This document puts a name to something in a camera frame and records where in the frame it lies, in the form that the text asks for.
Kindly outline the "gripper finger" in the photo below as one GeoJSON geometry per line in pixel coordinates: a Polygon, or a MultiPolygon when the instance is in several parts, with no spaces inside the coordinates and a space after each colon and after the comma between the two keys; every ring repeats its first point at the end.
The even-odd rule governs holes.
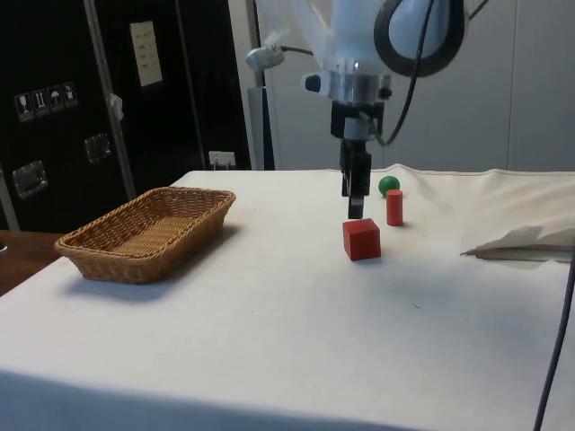
{"type": "Polygon", "coordinates": [[[342,174],[341,195],[349,196],[349,146],[347,142],[341,142],[340,167],[342,174]]]}
{"type": "Polygon", "coordinates": [[[349,149],[349,219],[361,219],[364,200],[370,190],[372,156],[365,142],[350,142],[349,149]]]}

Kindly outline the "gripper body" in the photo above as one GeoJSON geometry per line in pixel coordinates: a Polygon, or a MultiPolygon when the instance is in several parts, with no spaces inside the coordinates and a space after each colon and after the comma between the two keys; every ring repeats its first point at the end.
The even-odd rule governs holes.
{"type": "Polygon", "coordinates": [[[353,141],[376,140],[383,133],[385,104],[352,105],[332,102],[331,134],[353,141]]]}

